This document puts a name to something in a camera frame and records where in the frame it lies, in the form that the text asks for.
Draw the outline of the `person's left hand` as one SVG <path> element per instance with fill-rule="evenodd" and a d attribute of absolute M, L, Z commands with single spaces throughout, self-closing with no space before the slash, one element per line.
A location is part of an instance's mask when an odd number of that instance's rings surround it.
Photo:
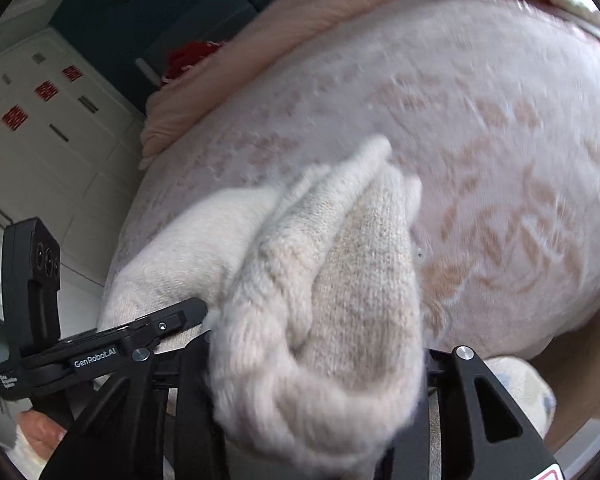
<path fill-rule="evenodd" d="M 42 460 L 49 460 L 67 431 L 47 415 L 29 410 L 21 412 L 17 418 L 27 442 Z"/>

